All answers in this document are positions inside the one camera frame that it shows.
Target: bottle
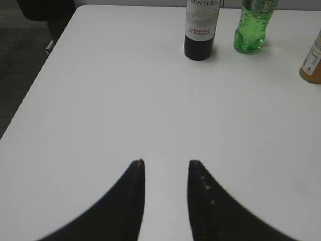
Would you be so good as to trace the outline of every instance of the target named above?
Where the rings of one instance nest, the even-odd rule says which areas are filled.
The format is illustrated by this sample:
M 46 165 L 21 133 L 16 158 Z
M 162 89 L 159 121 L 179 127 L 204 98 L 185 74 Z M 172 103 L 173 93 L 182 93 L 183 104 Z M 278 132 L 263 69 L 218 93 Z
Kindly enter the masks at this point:
M 243 0 L 241 19 L 235 31 L 234 49 L 255 54 L 263 46 L 265 30 L 278 0 Z
M 221 0 L 187 0 L 184 54 L 203 60 L 212 53 Z
M 321 84 L 321 31 L 305 58 L 299 73 L 307 82 Z

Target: white wine label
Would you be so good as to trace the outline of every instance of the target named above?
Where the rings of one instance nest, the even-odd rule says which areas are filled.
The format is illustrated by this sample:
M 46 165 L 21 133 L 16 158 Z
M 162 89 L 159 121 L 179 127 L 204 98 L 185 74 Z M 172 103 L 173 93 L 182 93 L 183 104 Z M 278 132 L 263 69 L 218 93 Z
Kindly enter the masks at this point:
M 315 40 L 312 48 L 303 62 L 302 69 L 308 75 L 312 75 L 321 61 L 321 32 Z
M 185 35 L 195 41 L 214 37 L 221 0 L 187 0 Z

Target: white wall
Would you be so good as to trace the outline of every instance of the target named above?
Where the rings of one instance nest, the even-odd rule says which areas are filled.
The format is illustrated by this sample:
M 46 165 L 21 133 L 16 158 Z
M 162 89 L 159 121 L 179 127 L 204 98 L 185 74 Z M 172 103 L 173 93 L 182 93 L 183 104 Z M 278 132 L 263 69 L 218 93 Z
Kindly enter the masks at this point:
M 225 0 L 225 8 L 240 8 L 242 0 Z M 279 0 L 278 9 L 321 10 L 320 0 Z

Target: wine bottle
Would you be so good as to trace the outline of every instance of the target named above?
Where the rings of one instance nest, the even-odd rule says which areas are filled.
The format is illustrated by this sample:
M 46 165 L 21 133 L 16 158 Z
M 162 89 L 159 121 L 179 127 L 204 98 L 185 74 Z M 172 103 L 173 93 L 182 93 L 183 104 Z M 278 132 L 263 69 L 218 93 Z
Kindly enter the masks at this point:
M 193 60 L 208 58 L 213 41 L 221 0 L 187 0 L 184 54 Z

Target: white table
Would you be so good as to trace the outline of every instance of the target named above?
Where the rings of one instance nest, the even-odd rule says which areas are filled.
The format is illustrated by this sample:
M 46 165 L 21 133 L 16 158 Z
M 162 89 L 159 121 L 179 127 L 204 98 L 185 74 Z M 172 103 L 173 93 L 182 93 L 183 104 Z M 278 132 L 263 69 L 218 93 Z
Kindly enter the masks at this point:
M 298 70 L 321 13 L 275 11 L 267 46 L 237 53 L 221 9 L 215 54 L 183 54 L 185 8 L 80 7 L 0 140 L 0 240 L 39 239 L 146 161 L 140 241 L 192 240 L 199 159 L 258 217 L 321 238 L 321 87 Z

